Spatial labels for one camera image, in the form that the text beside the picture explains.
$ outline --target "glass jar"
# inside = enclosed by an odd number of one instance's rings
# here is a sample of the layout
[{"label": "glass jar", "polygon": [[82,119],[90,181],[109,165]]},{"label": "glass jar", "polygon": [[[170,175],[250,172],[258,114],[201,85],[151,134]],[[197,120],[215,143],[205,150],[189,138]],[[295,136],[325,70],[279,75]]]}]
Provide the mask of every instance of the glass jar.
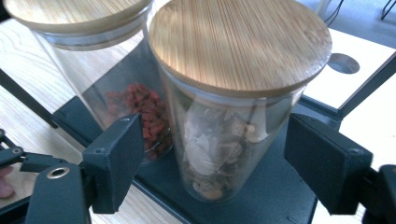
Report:
[{"label": "glass jar", "polygon": [[183,185],[209,203],[244,186],[332,48],[326,25],[292,0],[173,0],[149,43]]},{"label": "glass jar", "polygon": [[5,1],[103,130],[123,116],[142,114],[144,162],[155,161],[173,145],[163,85],[147,41],[152,2]]}]

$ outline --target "red dried berry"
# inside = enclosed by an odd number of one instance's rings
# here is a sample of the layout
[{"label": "red dried berry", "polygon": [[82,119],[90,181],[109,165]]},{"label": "red dried berry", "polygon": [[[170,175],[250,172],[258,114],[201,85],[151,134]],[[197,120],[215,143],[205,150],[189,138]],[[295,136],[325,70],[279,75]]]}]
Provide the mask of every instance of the red dried berry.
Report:
[{"label": "red dried berry", "polygon": [[133,93],[129,93],[128,96],[126,97],[126,100],[128,102],[133,102],[134,101],[134,94]]},{"label": "red dried berry", "polygon": [[153,121],[149,124],[149,127],[150,127],[150,128],[158,127],[158,126],[160,126],[161,124],[163,124],[163,120],[162,120],[162,119],[155,119],[155,120],[153,120]]},{"label": "red dried berry", "polygon": [[149,121],[144,121],[144,122],[143,122],[143,128],[147,128],[147,129],[148,129],[149,126],[150,126],[150,124],[151,124],[151,123],[150,123]]},{"label": "red dried berry", "polygon": [[155,109],[147,107],[145,105],[143,105],[142,111],[145,112],[145,113],[153,114],[153,115],[157,114],[157,111]]},{"label": "red dried berry", "polygon": [[128,91],[131,93],[135,93],[136,92],[136,87],[134,86],[134,84],[130,84],[128,86]]},{"label": "red dried berry", "polygon": [[145,97],[144,97],[142,94],[137,93],[137,94],[134,96],[134,102],[135,102],[136,104],[141,104],[144,98],[145,98]]},{"label": "red dried berry", "polygon": [[154,135],[157,135],[158,133],[160,133],[164,128],[165,128],[165,123],[163,122],[162,124],[160,124],[156,127],[150,128],[149,133],[154,136]]},{"label": "red dried berry", "polygon": [[142,119],[143,120],[155,120],[157,118],[157,116],[155,116],[154,114],[150,114],[150,113],[143,113],[142,114]]},{"label": "red dried berry", "polygon": [[149,94],[149,88],[147,88],[145,85],[142,83],[136,83],[136,88],[140,90],[141,93],[143,94]]},{"label": "red dried berry", "polygon": [[157,142],[158,137],[154,135],[154,136],[151,136],[150,138],[148,138],[148,140],[149,140],[150,142],[152,142],[152,143],[155,143],[155,142]]},{"label": "red dried berry", "polygon": [[160,95],[156,91],[150,91],[149,98],[154,102],[158,102],[161,100]]},{"label": "red dried berry", "polygon": [[150,138],[151,134],[148,129],[143,128],[143,138]]}]

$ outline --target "bamboo lid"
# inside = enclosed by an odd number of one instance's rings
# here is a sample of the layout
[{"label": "bamboo lid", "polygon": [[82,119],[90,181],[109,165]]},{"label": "bamboo lid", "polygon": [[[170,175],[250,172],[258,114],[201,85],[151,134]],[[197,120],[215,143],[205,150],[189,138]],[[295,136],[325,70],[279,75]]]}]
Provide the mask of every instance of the bamboo lid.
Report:
[{"label": "bamboo lid", "polygon": [[293,0],[173,0],[151,22],[149,43],[178,80],[238,98],[297,90],[332,49],[326,24]]},{"label": "bamboo lid", "polygon": [[153,0],[4,0],[8,13],[63,49],[100,49],[134,35]]},{"label": "bamboo lid", "polygon": [[4,0],[10,15],[27,27],[49,33],[88,33],[120,26],[150,0]]}]

